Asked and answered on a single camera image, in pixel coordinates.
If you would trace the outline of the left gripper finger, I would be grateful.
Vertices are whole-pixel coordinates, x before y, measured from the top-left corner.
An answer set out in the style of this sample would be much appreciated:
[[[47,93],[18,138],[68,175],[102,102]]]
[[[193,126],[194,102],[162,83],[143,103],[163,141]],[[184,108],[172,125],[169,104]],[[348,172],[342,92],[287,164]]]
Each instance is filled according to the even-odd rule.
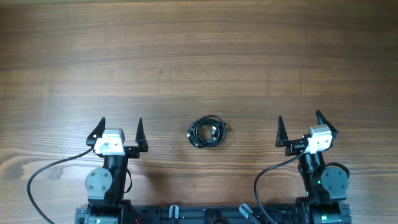
[[[98,125],[95,127],[95,129],[88,135],[86,139],[87,146],[94,146],[96,144],[97,139],[102,137],[102,134],[106,127],[105,124],[106,124],[106,118],[102,117]]]
[[[137,130],[136,130],[136,138],[135,142],[137,143],[137,147],[140,152],[147,152],[149,149],[147,139],[144,133],[144,126],[142,118],[139,119]]]

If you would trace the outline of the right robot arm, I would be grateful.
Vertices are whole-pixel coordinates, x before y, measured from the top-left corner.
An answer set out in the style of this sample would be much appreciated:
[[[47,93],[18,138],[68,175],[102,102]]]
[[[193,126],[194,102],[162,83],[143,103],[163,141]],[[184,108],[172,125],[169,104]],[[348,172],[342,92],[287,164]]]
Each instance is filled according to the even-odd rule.
[[[284,120],[278,119],[276,147],[285,147],[286,156],[298,157],[298,172],[306,190],[306,197],[296,199],[295,221],[298,223],[351,223],[347,199],[349,170],[337,162],[326,163],[323,153],[333,147],[338,131],[316,111],[318,124],[309,127],[308,134],[290,140]]]

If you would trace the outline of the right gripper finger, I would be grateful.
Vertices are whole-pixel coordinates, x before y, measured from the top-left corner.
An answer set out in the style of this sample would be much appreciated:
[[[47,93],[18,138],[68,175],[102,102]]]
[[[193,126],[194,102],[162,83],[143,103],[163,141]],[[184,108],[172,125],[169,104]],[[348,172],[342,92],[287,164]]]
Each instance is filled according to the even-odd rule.
[[[275,139],[275,147],[285,147],[288,145],[289,145],[289,137],[285,129],[284,120],[280,115],[278,117],[278,129],[277,129],[277,136]]]
[[[322,112],[320,110],[316,111],[316,116],[317,116],[317,120],[318,120],[318,124],[319,125],[327,125],[331,131],[331,135],[333,137],[336,137],[338,134],[338,131],[336,130],[336,128],[324,117],[324,115],[322,114]]]

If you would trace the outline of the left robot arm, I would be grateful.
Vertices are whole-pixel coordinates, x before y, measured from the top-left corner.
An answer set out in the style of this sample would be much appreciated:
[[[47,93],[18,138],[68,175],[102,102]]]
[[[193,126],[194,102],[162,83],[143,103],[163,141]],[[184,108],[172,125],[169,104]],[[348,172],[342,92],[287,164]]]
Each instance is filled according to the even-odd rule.
[[[124,199],[124,194],[131,190],[125,188],[126,177],[130,177],[128,160],[140,158],[140,153],[149,147],[144,134],[142,119],[136,131],[135,146],[125,146],[124,131],[121,128],[106,128],[106,119],[102,118],[97,127],[89,134],[86,145],[104,159],[103,166],[92,170],[86,177],[85,187],[88,192],[88,206],[82,223],[141,223],[140,215]]]

